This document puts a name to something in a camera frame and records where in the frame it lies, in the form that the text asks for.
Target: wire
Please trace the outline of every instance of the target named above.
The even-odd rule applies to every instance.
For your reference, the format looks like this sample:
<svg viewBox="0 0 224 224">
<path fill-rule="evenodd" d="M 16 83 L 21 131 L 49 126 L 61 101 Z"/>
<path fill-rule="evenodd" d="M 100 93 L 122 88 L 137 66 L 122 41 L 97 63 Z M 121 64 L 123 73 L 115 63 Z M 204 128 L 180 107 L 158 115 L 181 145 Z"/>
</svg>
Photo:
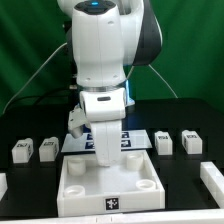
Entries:
<svg viewBox="0 0 224 224">
<path fill-rule="evenodd" d="M 132 75 L 134 69 L 135 69 L 135 66 L 132 66 L 130 72 L 129 72 L 128 75 L 127 75 L 126 80 L 130 79 L 130 77 L 131 77 L 131 75 Z"/>
<path fill-rule="evenodd" d="M 31 83 L 31 81 L 39 74 L 39 72 L 45 67 L 46 64 L 63 48 L 67 45 L 67 43 L 62 44 L 60 47 L 58 47 L 53 54 L 40 66 L 40 68 L 31 76 L 31 78 L 24 84 L 24 86 L 8 101 L 6 106 L 4 107 L 3 114 L 5 114 L 8 106 L 11 104 L 11 102 L 19 96 L 19 94 Z"/>
<path fill-rule="evenodd" d="M 16 100 L 14 100 L 13 102 L 11 102 L 11 104 L 7 107 L 7 110 L 6 112 L 11 109 L 11 107 L 18 101 L 21 101 L 21 100 L 26 100 L 26 99 L 32 99 L 32 98 L 41 98 L 43 96 L 24 96 L 24 97 L 21 97 L 21 98 L 18 98 Z M 58 95 L 58 96 L 46 96 L 44 98 L 59 98 L 59 97 L 68 97 L 68 95 Z"/>
<path fill-rule="evenodd" d="M 49 97 L 50 95 L 57 93 L 57 92 L 62 92 L 62 91 L 69 91 L 68 88 L 57 88 L 57 89 L 53 89 L 45 94 L 43 94 L 42 96 L 40 96 L 33 105 L 37 105 L 39 104 L 42 100 L 44 100 L 46 97 Z"/>
<path fill-rule="evenodd" d="M 169 83 L 152 67 L 152 65 L 148 65 L 153 72 L 166 84 L 166 86 L 170 89 L 170 91 L 173 93 L 173 95 L 175 96 L 175 98 L 178 99 L 177 94 L 175 93 L 175 91 L 171 88 L 171 86 L 169 85 Z"/>
</svg>

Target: sticker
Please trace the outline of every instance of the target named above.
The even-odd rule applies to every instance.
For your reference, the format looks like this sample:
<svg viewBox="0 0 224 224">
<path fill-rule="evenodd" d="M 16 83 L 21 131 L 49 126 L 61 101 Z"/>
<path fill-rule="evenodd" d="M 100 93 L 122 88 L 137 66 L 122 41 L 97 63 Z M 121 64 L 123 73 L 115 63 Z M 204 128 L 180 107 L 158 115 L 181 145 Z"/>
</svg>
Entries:
<svg viewBox="0 0 224 224">
<path fill-rule="evenodd" d="M 44 145 L 54 145 L 54 142 L 45 142 Z"/>
<path fill-rule="evenodd" d="M 187 135 L 187 138 L 197 138 L 196 135 Z"/>
<path fill-rule="evenodd" d="M 159 140 L 166 140 L 168 139 L 168 136 L 158 136 Z"/>
<path fill-rule="evenodd" d="M 121 147 L 122 148 L 131 147 L 131 141 L 130 140 L 122 140 L 121 141 Z"/>
<path fill-rule="evenodd" d="M 118 210 L 119 209 L 119 198 L 106 198 L 106 211 Z"/>
<path fill-rule="evenodd" d="M 27 146 L 27 143 L 20 143 L 17 145 L 17 147 L 26 147 Z"/>
<path fill-rule="evenodd" d="M 87 135 L 87 141 L 89 141 L 89 140 L 93 140 L 93 136 L 91 133 Z"/>
<path fill-rule="evenodd" d="M 29 148 L 28 148 L 28 155 L 29 155 L 29 156 L 31 155 L 31 148 L 30 148 L 30 146 L 29 146 Z"/>
<path fill-rule="evenodd" d="M 55 145 L 54 146 L 54 156 L 56 157 L 56 155 L 57 155 L 57 152 L 58 152 L 58 150 L 57 150 L 57 146 Z"/>
<path fill-rule="evenodd" d="M 94 143 L 93 142 L 86 142 L 85 149 L 95 149 Z"/>
<path fill-rule="evenodd" d="M 129 132 L 128 131 L 122 132 L 121 138 L 130 138 Z"/>
<path fill-rule="evenodd" d="M 187 148 L 187 138 L 184 138 L 184 147 Z"/>
</svg>

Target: white cube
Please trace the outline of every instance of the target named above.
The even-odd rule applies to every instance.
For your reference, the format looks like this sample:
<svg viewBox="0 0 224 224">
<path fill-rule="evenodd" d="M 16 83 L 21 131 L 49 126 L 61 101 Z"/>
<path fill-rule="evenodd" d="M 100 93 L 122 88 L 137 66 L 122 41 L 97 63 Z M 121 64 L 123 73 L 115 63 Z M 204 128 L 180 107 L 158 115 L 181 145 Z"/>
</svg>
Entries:
<svg viewBox="0 0 224 224">
<path fill-rule="evenodd" d="M 33 140 L 19 140 L 12 149 L 13 163 L 28 163 L 33 154 Z"/>
<path fill-rule="evenodd" d="M 40 162 L 52 162 L 59 151 L 59 142 L 56 137 L 44 139 L 39 148 Z"/>
<path fill-rule="evenodd" d="M 202 154 L 202 139 L 195 131 L 182 132 L 182 145 L 188 154 Z"/>
<path fill-rule="evenodd" d="M 7 182 L 5 173 L 0 173 L 0 201 L 7 190 Z"/>
<path fill-rule="evenodd" d="M 173 154 L 173 141 L 168 132 L 158 131 L 155 133 L 155 146 L 159 155 Z"/>
</svg>

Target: white stand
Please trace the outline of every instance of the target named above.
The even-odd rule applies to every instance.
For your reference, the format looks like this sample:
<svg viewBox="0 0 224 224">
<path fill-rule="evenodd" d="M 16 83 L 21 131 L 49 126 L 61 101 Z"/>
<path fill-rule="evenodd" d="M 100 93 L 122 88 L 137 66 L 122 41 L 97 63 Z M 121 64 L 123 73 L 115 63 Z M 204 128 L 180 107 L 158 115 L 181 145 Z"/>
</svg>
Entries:
<svg viewBox="0 0 224 224">
<path fill-rule="evenodd" d="M 162 209 L 165 191 L 145 150 L 109 168 L 94 154 L 65 156 L 57 205 L 59 217 Z"/>
<path fill-rule="evenodd" d="M 182 132 L 182 145 L 187 154 L 202 154 L 202 139 L 195 131 Z"/>
<path fill-rule="evenodd" d="M 4 196 L 5 192 L 7 191 L 8 186 L 6 182 L 6 175 L 5 173 L 0 173 L 0 201 Z"/>
</svg>

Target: black cable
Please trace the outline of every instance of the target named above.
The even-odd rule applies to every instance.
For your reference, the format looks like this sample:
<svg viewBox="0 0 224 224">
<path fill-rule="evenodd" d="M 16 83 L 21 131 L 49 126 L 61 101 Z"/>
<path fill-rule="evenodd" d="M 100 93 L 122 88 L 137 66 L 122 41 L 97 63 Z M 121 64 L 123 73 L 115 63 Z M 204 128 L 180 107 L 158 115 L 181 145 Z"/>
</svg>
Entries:
<svg viewBox="0 0 224 224">
<path fill-rule="evenodd" d="M 57 92 L 60 92 L 62 90 L 68 90 L 66 88 L 56 88 L 56 89 L 53 89 L 47 93 L 45 93 L 44 95 L 34 95 L 34 96 L 24 96 L 24 97 L 20 97 L 20 98 L 17 98 L 15 100 L 13 100 L 12 102 L 10 102 L 10 104 L 7 106 L 7 109 L 6 111 L 8 111 L 15 103 L 21 101 L 21 100 L 26 100 L 26 99 L 32 99 L 32 98 L 38 98 L 34 103 L 36 103 L 37 101 L 42 101 L 44 98 L 47 98 L 47 97 L 68 97 L 69 95 L 63 95 L 63 96 L 50 96 L 51 94 L 53 93 L 57 93 Z"/>
<path fill-rule="evenodd" d="M 50 95 L 54 94 L 54 93 L 58 93 L 58 92 L 63 92 L 63 91 L 68 91 L 69 89 L 68 88 L 56 88 L 56 89 L 53 89 L 45 94 L 43 94 L 42 96 L 40 96 L 35 102 L 33 105 L 37 105 L 39 104 L 42 100 L 44 100 L 46 97 L 49 97 Z"/>
</svg>

